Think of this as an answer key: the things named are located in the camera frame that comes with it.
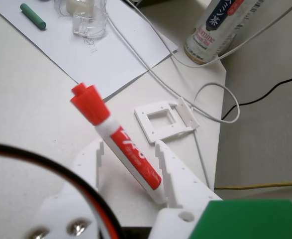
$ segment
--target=bottle label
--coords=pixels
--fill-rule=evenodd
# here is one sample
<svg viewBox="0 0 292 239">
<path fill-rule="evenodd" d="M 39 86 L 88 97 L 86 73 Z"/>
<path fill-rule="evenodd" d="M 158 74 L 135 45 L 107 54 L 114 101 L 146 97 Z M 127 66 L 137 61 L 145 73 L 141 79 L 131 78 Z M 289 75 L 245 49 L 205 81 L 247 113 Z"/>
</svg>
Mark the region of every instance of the bottle label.
<svg viewBox="0 0 292 239">
<path fill-rule="evenodd" d="M 186 43 L 194 61 L 206 63 L 220 53 L 264 0 L 212 0 Z"/>
<path fill-rule="evenodd" d="M 134 144 L 126 131 L 122 127 L 119 127 L 110 137 L 149 186 L 153 190 L 158 188 L 161 183 L 160 175 L 140 152 L 139 148 Z"/>
</svg>

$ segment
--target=yellow cable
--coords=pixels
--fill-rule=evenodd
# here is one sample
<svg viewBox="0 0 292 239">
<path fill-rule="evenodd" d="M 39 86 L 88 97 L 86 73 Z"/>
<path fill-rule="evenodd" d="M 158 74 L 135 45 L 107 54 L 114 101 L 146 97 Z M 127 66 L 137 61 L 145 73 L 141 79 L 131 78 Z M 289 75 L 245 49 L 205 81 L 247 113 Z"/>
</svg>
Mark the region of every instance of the yellow cable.
<svg viewBox="0 0 292 239">
<path fill-rule="evenodd" d="M 250 186 L 220 186 L 215 187 L 215 190 L 247 190 L 247 189 L 257 189 L 257 188 L 274 188 L 274 187 L 288 187 L 292 186 L 292 182 L 287 183 L 265 183 L 265 184 L 255 184 Z"/>
</svg>

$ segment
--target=green chalk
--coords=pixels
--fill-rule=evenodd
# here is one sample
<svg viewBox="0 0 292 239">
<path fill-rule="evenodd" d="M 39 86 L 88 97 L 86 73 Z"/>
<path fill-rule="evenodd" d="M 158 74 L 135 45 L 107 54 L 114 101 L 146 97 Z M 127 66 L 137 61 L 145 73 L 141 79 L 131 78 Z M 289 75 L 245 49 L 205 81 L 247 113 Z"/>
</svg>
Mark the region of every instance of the green chalk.
<svg viewBox="0 0 292 239">
<path fill-rule="evenodd" d="M 22 12 L 41 30 L 45 29 L 46 23 L 25 3 L 20 6 Z"/>
</svg>

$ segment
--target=white bracket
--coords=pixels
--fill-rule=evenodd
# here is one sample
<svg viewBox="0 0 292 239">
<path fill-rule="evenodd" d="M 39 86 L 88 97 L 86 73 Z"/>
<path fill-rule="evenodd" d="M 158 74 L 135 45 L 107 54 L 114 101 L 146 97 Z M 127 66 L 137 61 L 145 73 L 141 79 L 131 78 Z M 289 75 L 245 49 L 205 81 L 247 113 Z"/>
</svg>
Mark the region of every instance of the white bracket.
<svg viewBox="0 0 292 239">
<path fill-rule="evenodd" d="M 148 239 L 189 238 L 211 200 L 221 200 L 162 142 L 156 142 L 168 208 L 160 210 Z"/>
<path fill-rule="evenodd" d="M 176 107 L 184 123 L 180 122 L 171 107 Z M 154 128 L 148 116 L 160 113 L 167 113 L 171 124 L 161 128 Z M 135 115 L 150 143 L 182 132 L 192 131 L 199 126 L 189 106 L 181 97 L 176 102 L 161 101 L 137 107 L 135 108 Z"/>
<path fill-rule="evenodd" d="M 97 191 L 98 168 L 101 166 L 103 154 L 103 140 L 97 139 L 78 154 L 71 167 L 74 173 L 82 177 Z M 68 233 L 68 227 L 76 221 L 87 223 L 87 228 L 80 235 L 81 239 L 99 238 L 97 221 L 89 204 L 75 187 L 65 183 L 59 195 L 49 197 L 42 203 L 26 235 L 37 229 L 46 228 L 49 233 L 45 239 L 73 239 L 75 237 Z"/>
<path fill-rule="evenodd" d="M 156 156 L 169 208 L 202 209 L 211 200 L 221 200 L 160 140 L 156 142 Z"/>
</svg>

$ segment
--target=white paper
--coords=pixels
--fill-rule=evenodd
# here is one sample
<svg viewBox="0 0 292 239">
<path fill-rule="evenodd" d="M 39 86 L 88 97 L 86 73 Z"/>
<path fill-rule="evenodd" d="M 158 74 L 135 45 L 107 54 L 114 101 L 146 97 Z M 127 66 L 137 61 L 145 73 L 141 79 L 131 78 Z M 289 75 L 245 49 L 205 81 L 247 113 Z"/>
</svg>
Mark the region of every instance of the white paper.
<svg viewBox="0 0 292 239">
<path fill-rule="evenodd" d="M 22 3 L 46 22 L 46 30 L 39 30 L 21 12 Z M 121 0 L 107 0 L 106 8 L 118 29 L 151 67 L 169 55 L 150 25 Z M 94 84 L 103 98 L 146 72 L 109 22 L 105 37 L 88 41 L 72 33 L 72 18 L 60 17 L 52 0 L 0 0 L 0 14 L 76 82 Z M 174 43 L 168 39 L 166 42 L 176 50 Z"/>
</svg>

